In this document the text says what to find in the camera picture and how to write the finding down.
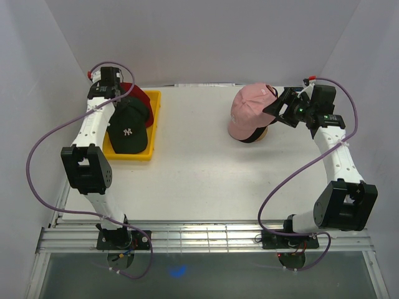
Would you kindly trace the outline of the black baseball cap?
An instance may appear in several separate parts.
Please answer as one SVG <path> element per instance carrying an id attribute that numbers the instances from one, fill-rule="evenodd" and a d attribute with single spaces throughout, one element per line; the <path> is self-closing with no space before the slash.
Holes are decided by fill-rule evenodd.
<path id="1" fill-rule="evenodd" d="M 238 140 L 243 143 L 261 140 L 267 133 L 267 127 L 275 120 L 274 116 L 264 113 L 262 108 L 259 110 L 248 108 L 238 121 L 240 128 Z"/>

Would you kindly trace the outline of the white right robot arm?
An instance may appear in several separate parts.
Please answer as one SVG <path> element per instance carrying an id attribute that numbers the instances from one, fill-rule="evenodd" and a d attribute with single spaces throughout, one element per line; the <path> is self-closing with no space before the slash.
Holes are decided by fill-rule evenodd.
<path id="1" fill-rule="evenodd" d="M 345 131 L 342 116 L 334 113 L 337 87 L 306 79 L 302 90 L 286 87 L 263 110 L 293 128 L 305 123 L 320 151 L 316 161 L 323 162 L 327 176 L 327 186 L 314 207 L 284 221 L 278 234 L 288 247 L 297 247 L 304 236 L 325 230 L 363 230 L 377 200 L 377 187 L 365 182 L 350 154 L 348 140 L 353 135 Z"/>

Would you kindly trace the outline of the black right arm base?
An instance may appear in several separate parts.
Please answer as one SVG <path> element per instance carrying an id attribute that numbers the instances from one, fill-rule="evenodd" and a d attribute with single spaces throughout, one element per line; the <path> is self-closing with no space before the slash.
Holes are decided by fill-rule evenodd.
<path id="1" fill-rule="evenodd" d="M 255 236 L 255 243 L 261 244 L 263 249 L 318 249 L 319 241 L 311 237 L 288 237 L 276 234 L 270 234 L 262 230 Z"/>

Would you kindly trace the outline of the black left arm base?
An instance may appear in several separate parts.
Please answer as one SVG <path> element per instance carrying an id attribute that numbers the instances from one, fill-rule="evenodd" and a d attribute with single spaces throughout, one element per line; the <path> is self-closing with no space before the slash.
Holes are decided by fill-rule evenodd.
<path id="1" fill-rule="evenodd" d="M 148 243 L 148 237 L 145 237 L 142 233 L 132 230 L 132 241 L 129 247 L 117 247 L 111 242 L 106 241 L 102 232 L 99 232 L 97 238 L 97 244 L 95 246 L 97 250 L 149 250 L 150 245 Z"/>

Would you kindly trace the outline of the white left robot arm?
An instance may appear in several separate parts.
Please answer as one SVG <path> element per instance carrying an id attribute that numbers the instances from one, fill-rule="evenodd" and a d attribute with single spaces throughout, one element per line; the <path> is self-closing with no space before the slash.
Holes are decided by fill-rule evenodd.
<path id="1" fill-rule="evenodd" d="M 96 228 L 105 241 L 119 249 L 132 243 L 132 233 L 124 226 L 125 214 L 118 208 L 108 190 L 112 183 L 112 168 L 102 145 L 105 133 L 115 111 L 107 100 L 121 95 L 121 71 L 117 67 L 101 67 L 89 73 L 92 86 L 87 95 L 87 112 L 79 133 L 70 147 L 60 153 L 71 188 L 78 190 L 93 206 L 100 222 Z"/>

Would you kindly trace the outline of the dark green baseball cap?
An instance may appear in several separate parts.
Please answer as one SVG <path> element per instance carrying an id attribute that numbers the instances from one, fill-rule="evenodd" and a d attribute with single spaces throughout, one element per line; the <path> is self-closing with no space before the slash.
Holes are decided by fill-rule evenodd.
<path id="1" fill-rule="evenodd" d="M 112 148 L 117 154 L 138 154 L 147 148 L 147 106 L 138 98 L 125 97 L 115 107 L 107 128 Z"/>

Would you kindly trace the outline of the pink baseball cap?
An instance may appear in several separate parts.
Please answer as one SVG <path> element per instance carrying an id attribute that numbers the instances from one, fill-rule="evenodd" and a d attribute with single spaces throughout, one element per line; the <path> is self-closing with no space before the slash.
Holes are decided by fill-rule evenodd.
<path id="1" fill-rule="evenodd" d="M 244 86 L 236 94 L 231 106 L 228 133 L 242 143 L 261 140 L 275 117 L 263 112 L 278 98 L 277 90 L 266 83 Z"/>

